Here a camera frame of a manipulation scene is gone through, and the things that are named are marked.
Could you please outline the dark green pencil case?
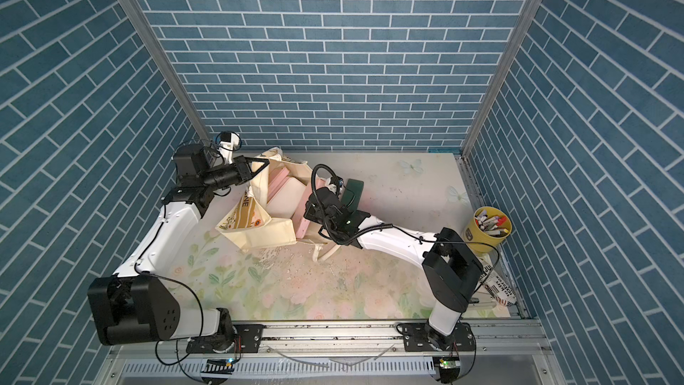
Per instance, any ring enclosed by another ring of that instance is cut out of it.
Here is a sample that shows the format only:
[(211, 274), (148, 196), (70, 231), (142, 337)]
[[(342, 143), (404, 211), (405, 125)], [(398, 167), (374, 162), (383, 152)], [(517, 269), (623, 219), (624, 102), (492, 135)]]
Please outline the dark green pencil case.
[(343, 185), (341, 196), (342, 204), (350, 211), (358, 210), (363, 194), (364, 182), (356, 179), (349, 179)]

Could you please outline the cream canvas tote bag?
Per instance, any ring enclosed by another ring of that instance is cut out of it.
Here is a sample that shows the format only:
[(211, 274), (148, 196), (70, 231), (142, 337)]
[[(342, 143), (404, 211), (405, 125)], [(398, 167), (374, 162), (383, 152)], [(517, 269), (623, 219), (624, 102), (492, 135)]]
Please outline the cream canvas tote bag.
[(305, 218), (305, 209), (312, 189), (322, 188), (329, 181), (312, 179), (307, 162), (292, 160), (279, 148), (262, 153), (260, 158), (265, 163), (252, 167), (258, 175), (249, 181), (216, 230), (244, 253), (302, 242), (313, 246), (314, 262), (328, 260), (338, 249), (315, 233), (313, 223)]

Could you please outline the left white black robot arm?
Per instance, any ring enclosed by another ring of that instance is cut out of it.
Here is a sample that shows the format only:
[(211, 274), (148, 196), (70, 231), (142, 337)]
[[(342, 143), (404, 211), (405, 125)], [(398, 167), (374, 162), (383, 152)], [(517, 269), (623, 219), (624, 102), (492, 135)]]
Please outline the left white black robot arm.
[(234, 349), (237, 331), (225, 308), (182, 308), (164, 276), (187, 236), (220, 190), (244, 185), (269, 161), (237, 156), (210, 166), (200, 145), (176, 153), (176, 186), (162, 201), (157, 222), (111, 276), (94, 279), (87, 291), (94, 326), (104, 346), (189, 340), (192, 352)]

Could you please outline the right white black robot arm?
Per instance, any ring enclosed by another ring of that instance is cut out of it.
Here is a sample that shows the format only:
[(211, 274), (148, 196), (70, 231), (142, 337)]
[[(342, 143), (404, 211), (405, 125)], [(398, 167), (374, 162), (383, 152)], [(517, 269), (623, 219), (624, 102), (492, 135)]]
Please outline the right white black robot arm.
[(335, 244), (379, 251), (418, 267), (436, 300), (427, 320), (426, 339), (438, 350), (455, 345), (454, 331), (479, 286), (485, 269), (475, 253), (450, 228), (423, 233), (352, 211), (327, 188), (306, 202), (305, 218), (322, 226)]

